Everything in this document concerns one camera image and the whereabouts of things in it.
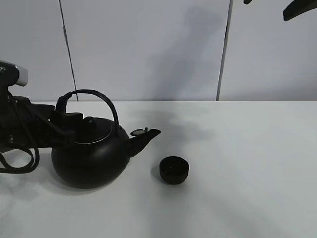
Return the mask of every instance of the black cup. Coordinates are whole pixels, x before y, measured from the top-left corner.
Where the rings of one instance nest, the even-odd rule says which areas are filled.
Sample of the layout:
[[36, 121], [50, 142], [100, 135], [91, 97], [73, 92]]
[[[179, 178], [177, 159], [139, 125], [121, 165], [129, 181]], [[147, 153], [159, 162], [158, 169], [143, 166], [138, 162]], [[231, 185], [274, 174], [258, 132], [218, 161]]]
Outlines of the black cup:
[[187, 178], [189, 164], [183, 158], [170, 156], [159, 164], [159, 174], [168, 184], [180, 184]]

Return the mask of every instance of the black kettle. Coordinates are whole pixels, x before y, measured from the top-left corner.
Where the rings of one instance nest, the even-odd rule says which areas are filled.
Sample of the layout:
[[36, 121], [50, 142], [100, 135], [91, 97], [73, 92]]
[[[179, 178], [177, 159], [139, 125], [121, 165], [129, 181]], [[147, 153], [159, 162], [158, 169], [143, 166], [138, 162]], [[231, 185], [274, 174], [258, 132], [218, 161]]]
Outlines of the black kettle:
[[[114, 121], [66, 113], [67, 101], [75, 93], [93, 94], [104, 100], [111, 108]], [[64, 128], [72, 127], [76, 132], [74, 145], [52, 149], [52, 161], [57, 174], [68, 185], [77, 188], [95, 188], [111, 182], [123, 172], [131, 157], [160, 134], [157, 129], [138, 129], [129, 139], [119, 124], [111, 100], [95, 90], [76, 90], [60, 97], [52, 122]]]

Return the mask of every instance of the kettle spout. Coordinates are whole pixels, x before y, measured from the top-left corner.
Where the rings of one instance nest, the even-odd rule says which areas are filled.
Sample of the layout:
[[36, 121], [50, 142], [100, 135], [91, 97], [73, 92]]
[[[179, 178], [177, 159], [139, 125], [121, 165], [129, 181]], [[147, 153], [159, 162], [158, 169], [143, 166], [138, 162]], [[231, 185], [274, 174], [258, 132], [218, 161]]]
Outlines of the kettle spout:
[[149, 131], [144, 131], [141, 135], [137, 135], [129, 139], [129, 156], [134, 157], [139, 154], [147, 146], [147, 144], [159, 134], [160, 130], [151, 129]]

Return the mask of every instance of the white table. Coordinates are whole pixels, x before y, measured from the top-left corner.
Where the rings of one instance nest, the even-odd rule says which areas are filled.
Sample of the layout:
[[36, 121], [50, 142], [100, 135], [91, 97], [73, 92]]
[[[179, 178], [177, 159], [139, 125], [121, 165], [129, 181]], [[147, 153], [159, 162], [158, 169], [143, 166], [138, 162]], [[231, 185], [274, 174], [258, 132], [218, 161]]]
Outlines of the white table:
[[[317, 237], [317, 102], [115, 105], [128, 132], [162, 134], [97, 190], [60, 183], [49, 150], [33, 173], [0, 175], [1, 238]], [[102, 102], [67, 110], [110, 117]], [[182, 185], [157, 177], [169, 155], [190, 163]]]

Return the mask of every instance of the white wall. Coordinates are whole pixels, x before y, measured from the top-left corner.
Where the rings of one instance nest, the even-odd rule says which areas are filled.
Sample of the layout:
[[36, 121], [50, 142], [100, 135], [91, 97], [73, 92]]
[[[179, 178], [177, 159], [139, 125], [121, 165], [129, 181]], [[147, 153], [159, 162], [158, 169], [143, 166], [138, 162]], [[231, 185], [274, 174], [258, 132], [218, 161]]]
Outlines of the white wall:
[[26, 87], [13, 95], [54, 101], [74, 90], [57, 0], [2, 0], [0, 60], [29, 70]]
[[317, 10], [283, 21], [291, 0], [233, 0], [220, 100], [317, 100]]
[[77, 88], [112, 100], [215, 100], [229, 0], [62, 6]]

